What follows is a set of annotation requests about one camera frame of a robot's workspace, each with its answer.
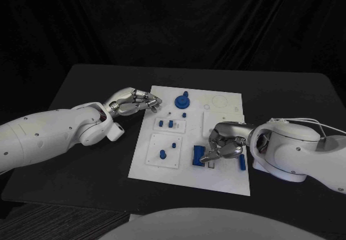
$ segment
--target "blue knob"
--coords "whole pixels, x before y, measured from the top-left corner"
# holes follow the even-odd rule
[[[160,151],[160,159],[164,159],[167,157],[164,150]]]
[[[175,106],[179,109],[186,109],[190,105],[189,93],[185,91],[183,95],[175,99]]]
[[[241,169],[242,171],[247,170],[245,156],[244,156],[244,154],[239,155],[239,169]]]

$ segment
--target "white platform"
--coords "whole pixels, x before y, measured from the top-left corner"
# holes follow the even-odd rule
[[[185,91],[189,93],[190,105],[186,109],[179,109],[175,99]],[[163,103],[157,113],[150,110],[144,113],[128,177],[250,196],[248,163],[245,171],[241,170],[238,159],[216,160],[215,168],[209,168],[209,164],[205,164],[205,167],[192,165],[193,146],[201,145],[205,146],[206,151],[211,150],[209,134],[205,133],[206,137],[203,137],[203,132],[208,132],[218,122],[244,121],[242,95],[163,86],[153,86],[150,92],[162,98]],[[180,121],[186,124],[183,127],[179,124],[179,130],[175,131],[167,127],[157,127],[160,119],[164,119],[163,125],[169,124],[169,120],[173,120],[175,127]],[[159,141],[159,148],[156,148],[159,142],[152,140],[154,134],[160,135],[160,139],[166,139]],[[180,138],[176,148],[172,148],[173,138]],[[166,151],[166,159],[160,159],[160,149]]]

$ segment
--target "robotic hand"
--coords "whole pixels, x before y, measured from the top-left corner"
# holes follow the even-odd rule
[[[115,141],[124,129],[114,118],[144,109],[156,113],[162,102],[149,92],[127,87],[104,104],[90,102],[39,112],[0,125],[0,172],[53,158],[78,143],[90,146],[104,137]]]
[[[271,119],[260,127],[221,122],[209,145],[212,151],[202,156],[202,163],[237,158],[248,146],[254,167],[291,182],[303,182],[309,175],[332,190],[346,193],[346,136],[322,137],[310,127],[284,119]]]

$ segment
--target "white board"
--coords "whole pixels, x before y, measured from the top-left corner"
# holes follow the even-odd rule
[[[175,100],[177,96],[183,95],[185,91],[189,93],[190,104],[186,109],[179,109]],[[157,113],[150,110],[146,110],[144,113],[128,177],[250,196],[248,162],[245,171],[241,170],[238,159],[222,158],[215,160],[213,168],[209,167],[211,164],[205,164],[205,166],[192,165],[193,146],[201,145],[205,146],[206,151],[211,150],[208,138],[203,137],[205,112],[208,112],[206,115],[212,121],[205,122],[208,126],[213,125],[215,120],[222,116],[226,117],[226,121],[239,122],[239,119],[244,119],[242,95],[239,93],[163,86],[153,86],[150,92],[162,98],[163,103]],[[185,121],[183,132],[160,130],[160,127],[157,127],[159,119],[173,120],[175,123]],[[167,138],[170,136],[180,138],[177,168],[147,164],[147,158],[160,156],[160,149],[153,149],[153,145],[150,146],[153,134],[160,134]],[[170,142],[172,140],[167,140],[162,147],[170,148]],[[244,155],[247,159],[247,148],[244,148]]]

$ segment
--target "blue rectangular block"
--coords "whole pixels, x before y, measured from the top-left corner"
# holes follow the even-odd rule
[[[201,162],[201,158],[205,155],[205,150],[206,148],[203,146],[193,146],[193,161],[192,161],[192,165],[195,166],[205,166],[205,163]]]

